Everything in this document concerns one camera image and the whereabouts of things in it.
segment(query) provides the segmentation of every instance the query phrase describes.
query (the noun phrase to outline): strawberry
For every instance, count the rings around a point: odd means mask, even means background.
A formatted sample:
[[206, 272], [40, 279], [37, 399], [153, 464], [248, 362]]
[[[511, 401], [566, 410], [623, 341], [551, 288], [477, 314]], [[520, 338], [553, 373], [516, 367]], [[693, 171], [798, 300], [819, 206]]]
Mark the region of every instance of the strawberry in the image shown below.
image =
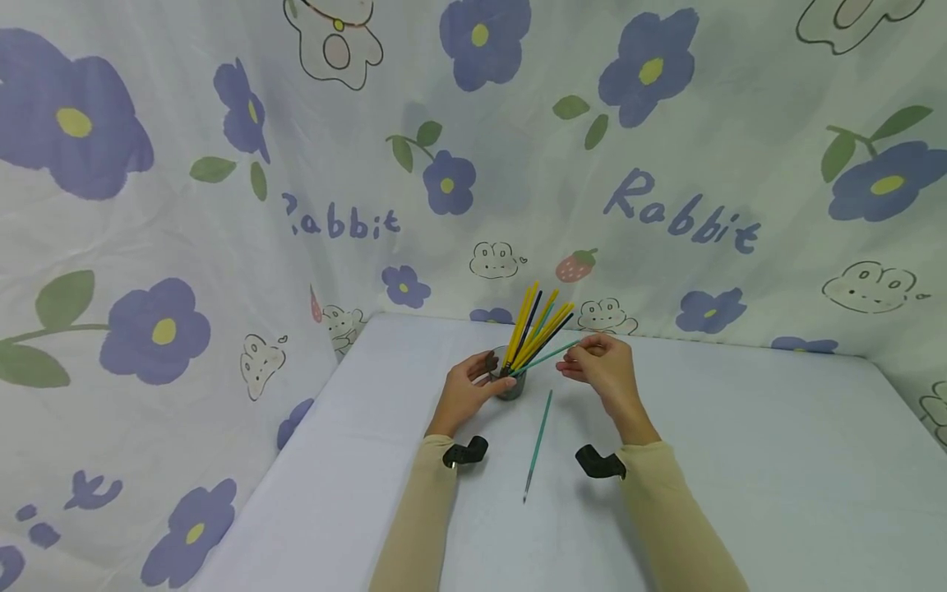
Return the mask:
[[556, 277], [565, 283], [572, 283], [588, 276], [595, 267], [595, 253], [598, 249], [591, 251], [576, 251], [556, 266]]

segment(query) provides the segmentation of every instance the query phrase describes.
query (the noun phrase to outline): black clip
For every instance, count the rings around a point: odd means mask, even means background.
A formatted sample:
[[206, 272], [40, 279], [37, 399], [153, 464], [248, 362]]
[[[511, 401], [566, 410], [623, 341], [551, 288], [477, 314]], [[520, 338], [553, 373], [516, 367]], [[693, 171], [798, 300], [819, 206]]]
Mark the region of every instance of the black clip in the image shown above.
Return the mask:
[[592, 444], [582, 446], [576, 453], [576, 460], [585, 474], [593, 479], [604, 479], [615, 475], [625, 478], [625, 464], [614, 454], [602, 458]]
[[487, 441], [479, 436], [471, 438], [471, 443], [466, 446], [454, 444], [444, 453], [444, 466], [453, 469], [456, 464], [480, 462], [487, 454], [487, 446]]

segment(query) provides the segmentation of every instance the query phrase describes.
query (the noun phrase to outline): green paintbrush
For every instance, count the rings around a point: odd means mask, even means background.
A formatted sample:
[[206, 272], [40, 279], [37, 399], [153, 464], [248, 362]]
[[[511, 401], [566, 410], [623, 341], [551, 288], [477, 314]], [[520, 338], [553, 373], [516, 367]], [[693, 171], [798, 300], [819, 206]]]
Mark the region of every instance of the green paintbrush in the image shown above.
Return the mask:
[[549, 417], [549, 404], [552, 403], [552, 391], [545, 399], [545, 411], [543, 412], [543, 422], [539, 424], [539, 436], [536, 438], [536, 448], [533, 450], [533, 460], [529, 463], [529, 474], [527, 475], [527, 489], [523, 492], [523, 503], [527, 503], [529, 495], [529, 482], [532, 481], [532, 472], [536, 468], [536, 458], [539, 457], [539, 443], [543, 441], [543, 430], [545, 430], [545, 418]]

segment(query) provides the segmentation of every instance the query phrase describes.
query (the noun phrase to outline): white tablecloth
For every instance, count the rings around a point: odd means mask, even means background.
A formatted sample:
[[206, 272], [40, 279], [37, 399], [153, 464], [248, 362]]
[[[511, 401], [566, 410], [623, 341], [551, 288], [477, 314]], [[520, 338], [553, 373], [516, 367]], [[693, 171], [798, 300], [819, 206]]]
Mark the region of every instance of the white tablecloth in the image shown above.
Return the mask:
[[[365, 590], [444, 374], [509, 330], [373, 318], [193, 589]], [[945, 589], [947, 457], [878, 369], [625, 339], [654, 424], [752, 590]], [[475, 434], [490, 450], [459, 479], [441, 590], [650, 589], [616, 478], [591, 479], [574, 459], [586, 443], [619, 446], [588, 386], [536, 367], [519, 400], [488, 402], [457, 439]]]

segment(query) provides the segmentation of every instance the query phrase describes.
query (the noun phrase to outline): pencil holder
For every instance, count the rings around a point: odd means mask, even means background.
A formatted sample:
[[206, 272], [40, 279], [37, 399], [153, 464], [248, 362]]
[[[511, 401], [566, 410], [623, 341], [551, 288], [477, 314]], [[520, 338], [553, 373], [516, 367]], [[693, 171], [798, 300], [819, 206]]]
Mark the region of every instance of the pencil holder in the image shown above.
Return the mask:
[[[490, 372], [491, 382], [499, 380], [501, 378], [500, 370], [503, 369], [503, 356], [506, 355], [506, 353], [507, 353], [507, 346], [500, 346], [499, 348], [496, 348], [495, 350], [493, 350], [493, 355], [499, 358], [500, 362], [499, 364], [496, 365], [496, 369]], [[523, 394], [523, 388], [527, 385], [527, 374], [529, 374], [528, 370], [526, 372], [523, 372], [522, 374], [517, 375], [515, 377], [516, 386], [514, 386], [513, 388], [511, 388], [510, 390], [508, 390], [507, 392], [501, 395], [497, 395], [496, 398], [502, 401], [512, 401], [514, 399], [518, 399], [519, 396]]]

